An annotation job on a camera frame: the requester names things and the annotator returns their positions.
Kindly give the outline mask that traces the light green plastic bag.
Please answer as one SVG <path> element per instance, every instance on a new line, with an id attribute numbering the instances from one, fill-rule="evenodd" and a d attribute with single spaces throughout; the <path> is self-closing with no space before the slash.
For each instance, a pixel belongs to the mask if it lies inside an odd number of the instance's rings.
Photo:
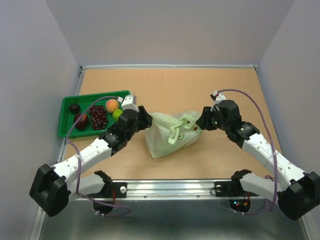
<path id="1" fill-rule="evenodd" d="M 186 111 L 175 115 L 153 112 L 151 127 L 145 130 L 146 144 L 153 158 L 161 158 L 188 147 L 198 138 L 202 130 L 196 125 L 201 114 Z"/>

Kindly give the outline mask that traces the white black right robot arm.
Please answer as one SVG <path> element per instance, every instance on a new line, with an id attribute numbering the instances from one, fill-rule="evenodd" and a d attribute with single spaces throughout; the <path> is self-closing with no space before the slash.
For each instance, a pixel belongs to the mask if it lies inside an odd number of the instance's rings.
<path id="1" fill-rule="evenodd" d="M 320 177 L 295 166 L 275 150 L 250 122 L 242 120 L 233 100 L 220 100 L 205 106 L 196 125 L 201 130 L 221 130 L 240 149 L 254 157 L 274 178 L 259 177 L 252 171 L 236 171 L 225 183 L 215 184 L 218 197 L 240 197 L 246 193 L 258 195 L 276 204 L 289 219 L 296 221 L 320 204 Z"/>

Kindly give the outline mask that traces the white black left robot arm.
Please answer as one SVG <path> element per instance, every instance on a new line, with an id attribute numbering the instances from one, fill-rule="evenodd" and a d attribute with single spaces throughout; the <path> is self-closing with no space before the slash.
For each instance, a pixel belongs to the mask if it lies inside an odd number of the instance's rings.
<path id="1" fill-rule="evenodd" d="M 78 198 L 91 200 L 95 206 L 106 206 L 101 214 L 109 214 L 116 208 L 115 197 L 120 189 L 101 170 L 84 179 L 81 174 L 121 151 L 135 133 L 150 128 L 152 121 L 143 106 L 138 110 L 124 110 L 115 124 L 82 151 L 55 165 L 40 166 L 29 191 L 30 197 L 49 217 L 56 216 Z"/>

